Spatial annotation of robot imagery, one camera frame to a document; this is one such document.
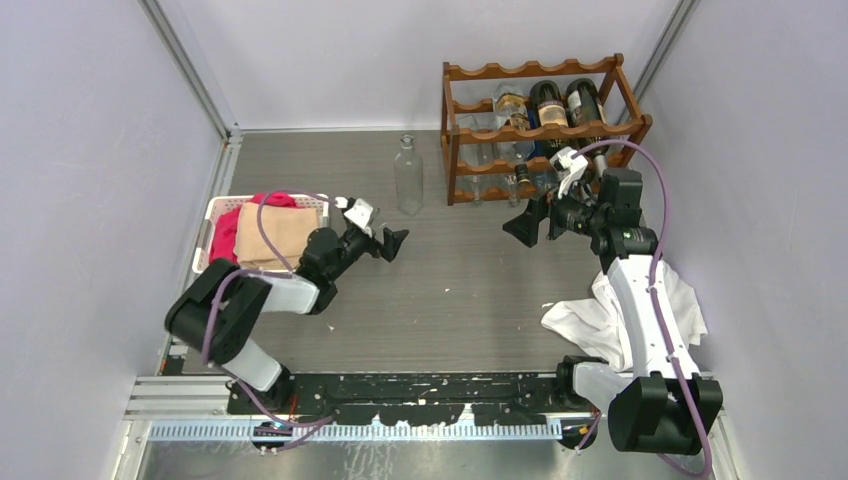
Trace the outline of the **tall clear glass bottle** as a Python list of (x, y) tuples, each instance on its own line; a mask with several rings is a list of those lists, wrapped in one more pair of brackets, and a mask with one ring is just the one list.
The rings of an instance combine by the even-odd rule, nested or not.
[(400, 150), (393, 162), (397, 208), (416, 216), (423, 208), (423, 159), (411, 134), (400, 137)]

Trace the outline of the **clear whisky bottle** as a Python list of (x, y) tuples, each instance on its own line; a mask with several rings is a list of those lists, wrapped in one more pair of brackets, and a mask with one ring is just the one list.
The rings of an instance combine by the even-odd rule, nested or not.
[[(496, 118), (495, 129), (504, 126), (512, 127), (516, 131), (530, 129), (525, 97), (520, 86), (515, 83), (504, 81), (497, 85), (493, 94), (493, 111)], [(527, 189), (532, 180), (526, 163), (532, 158), (535, 145), (531, 140), (510, 140), (506, 142), (512, 141), (522, 142), (526, 147), (526, 161), (515, 168), (515, 173), (518, 186), (521, 189)]]

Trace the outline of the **green wine bottle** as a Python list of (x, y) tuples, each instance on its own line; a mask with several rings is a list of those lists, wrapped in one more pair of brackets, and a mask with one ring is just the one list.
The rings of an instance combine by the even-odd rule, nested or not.
[[(600, 102), (597, 87), (589, 78), (572, 81), (566, 88), (567, 114), (572, 127), (588, 125), (592, 121), (606, 124), (603, 105)], [(608, 146), (589, 150), (585, 156), (593, 160), (595, 173), (600, 178), (608, 167)]]
[[(546, 125), (569, 128), (566, 108), (562, 102), (557, 84), (551, 80), (535, 83), (530, 89), (530, 103), (533, 108), (533, 119), (537, 128)], [(538, 141), (542, 154), (548, 158), (568, 145), (562, 138)]]

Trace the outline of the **green wine bottle front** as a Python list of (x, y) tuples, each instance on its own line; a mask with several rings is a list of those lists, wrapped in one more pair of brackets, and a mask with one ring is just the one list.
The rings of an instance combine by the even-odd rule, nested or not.
[[(588, 125), (592, 121), (606, 124), (603, 105), (600, 102), (597, 87), (589, 78), (572, 81), (566, 88), (567, 114), (572, 127)], [(608, 167), (608, 146), (589, 150), (585, 156), (593, 160), (595, 173), (600, 178)]]

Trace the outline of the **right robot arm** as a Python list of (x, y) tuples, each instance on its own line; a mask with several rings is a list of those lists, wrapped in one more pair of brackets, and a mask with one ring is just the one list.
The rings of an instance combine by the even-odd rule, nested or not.
[(609, 168), (594, 200), (580, 200), (582, 173), (559, 172), (560, 185), (530, 198), (505, 232), (527, 247), (549, 222), (548, 237), (585, 235), (616, 294), (630, 341), (632, 377), (599, 359), (567, 360), (555, 384), (558, 403), (577, 411), (588, 402), (606, 415), (613, 446), (623, 452), (693, 456), (723, 404), (720, 384), (704, 377), (677, 329), (659, 272), (660, 237), (641, 225), (640, 173)]

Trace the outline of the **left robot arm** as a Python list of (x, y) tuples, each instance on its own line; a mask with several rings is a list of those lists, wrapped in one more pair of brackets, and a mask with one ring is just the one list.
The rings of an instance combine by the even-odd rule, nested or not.
[(349, 223), (343, 234), (314, 230), (292, 273), (261, 273), (228, 260), (208, 266), (170, 307), (164, 328), (252, 388), (269, 413), (292, 397), (289, 370), (251, 339), (264, 312), (322, 313), (338, 293), (337, 280), (363, 255), (393, 261), (409, 231), (388, 227), (377, 238)]

